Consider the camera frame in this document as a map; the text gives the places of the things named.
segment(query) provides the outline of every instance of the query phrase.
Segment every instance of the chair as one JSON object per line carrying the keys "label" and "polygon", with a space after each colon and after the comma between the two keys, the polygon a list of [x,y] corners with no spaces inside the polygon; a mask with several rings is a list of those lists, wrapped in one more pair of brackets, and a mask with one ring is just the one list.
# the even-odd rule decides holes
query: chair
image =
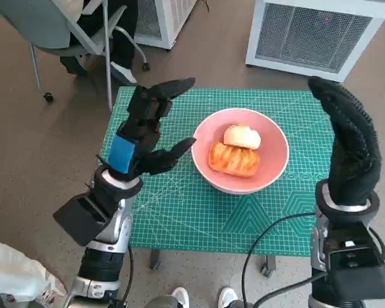
{"label": "chair", "polygon": [[[80,15],[91,15],[99,5],[103,5],[104,26],[89,37],[77,24],[77,20]],[[120,7],[110,18],[107,7],[108,0],[91,0],[84,9],[83,0],[70,1],[67,9],[60,5],[59,0],[23,0],[22,4],[20,0],[0,0],[0,14],[29,42],[36,83],[41,93],[44,91],[34,47],[57,56],[75,56],[79,62],[82,55],[105,55],[108,107],[112,110],[109,38],[113,30],[122,32],[141,54],[143,71],[150,70],[140,47],[124,29],[116,26],[126,6]],[[70,46],[71,33],[80,44]],[[47,102],[53,101],[51,93],[45,92],[44,98]]]}

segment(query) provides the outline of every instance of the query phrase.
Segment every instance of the person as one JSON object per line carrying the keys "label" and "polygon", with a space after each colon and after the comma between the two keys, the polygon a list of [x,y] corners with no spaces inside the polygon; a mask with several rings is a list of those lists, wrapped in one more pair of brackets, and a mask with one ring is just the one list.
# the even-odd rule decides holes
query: person
{"label": "person", "polygon": [[[90,2],[84,0],[83,7]],[[134,38],[135,28],[139,14],[138,0],[108,0],[108,15],[111,16],[120,6],[126,5],[123,15],[119,19],[117,26],[123,28]],[[80,15],[77,24],[88,36],[93,36],[103,27],[103,7],[100,5],[91,15]],[[113,77],[123,85],[136,84],[131,68],[134,57],[134,46],[120,31],[114,30],[112,33],[113,46],[110,50],[110,67]],[[71,34],[70,45],[79,44],[78,39]],[[76,57],[61,56],[61,63],[70,74],[85,76],[87,71],[81,66]]]}
{"label": "person", "polygon": [[[183,287],[178,287],[171,295],[153,298],[145,308],[190,308],[188,292]],[[226,287],[219,294],[218,308],[244,308],[244,302],[238,300],[237,293],[233,289]]]}
{"label": "person", "polygon": [[0,297],[6,308],[27,307],[33,301],[49,308],[65,296],[63,283],[39,261],[0,243]]}

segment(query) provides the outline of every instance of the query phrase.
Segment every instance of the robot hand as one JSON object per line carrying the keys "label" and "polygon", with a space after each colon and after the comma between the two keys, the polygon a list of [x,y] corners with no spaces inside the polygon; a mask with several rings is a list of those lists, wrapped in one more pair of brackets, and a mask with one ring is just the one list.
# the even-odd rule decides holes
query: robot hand
{"label": "robot hand", "polygon": [[150,89],[135,88],[127,108],[129,116],[113,138],[108,160],[98,157],[101,165],[94,172],[93,186],[71,198],[53,215],[79,245],[88,245],[108,226],[119,208],[133,202],[142,187],[140,175],[173,169],[194,144],[195,139],[189,137],[170,151],[153,151],[160,139],[160,118],[168,115],[173,105],[171,100],[194,83],[194,78],[188,78],[160,83]]}
{"label": "robot hand", "polygon": [[364,205],[381,175],[372,119],[341,85],[319,77],[310,78],[308,85],[330,116],[335,133],[328,179],[331,198],[338,205]]}

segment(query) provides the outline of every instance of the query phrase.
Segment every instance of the bread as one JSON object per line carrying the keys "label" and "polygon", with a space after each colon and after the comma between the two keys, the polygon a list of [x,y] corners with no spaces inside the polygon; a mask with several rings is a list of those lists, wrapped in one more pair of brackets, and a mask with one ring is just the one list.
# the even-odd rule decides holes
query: bread
{"label": "bread", "polygon": [[248,178],[257,172],[259,156],[250,149],[215,142],[209,151],[208,165],[214,171]]}
{"label": "bread", "polygon": [[249,126],[232,125],[224,133],[224,144],[256,150],[261,144],[261,137]]}

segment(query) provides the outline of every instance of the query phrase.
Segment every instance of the white heater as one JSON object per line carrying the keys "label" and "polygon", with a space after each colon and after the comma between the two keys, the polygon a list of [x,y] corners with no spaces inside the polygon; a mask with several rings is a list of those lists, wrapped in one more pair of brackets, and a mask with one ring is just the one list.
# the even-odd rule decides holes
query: white heater
{"label": "white heater", "polygon": [[246,64],[343,81],[384,19],[385,1],[255,0]]}
{"label": "white heater", "polygon": [[171,50],[197,0],[138,0],[138,44]]}

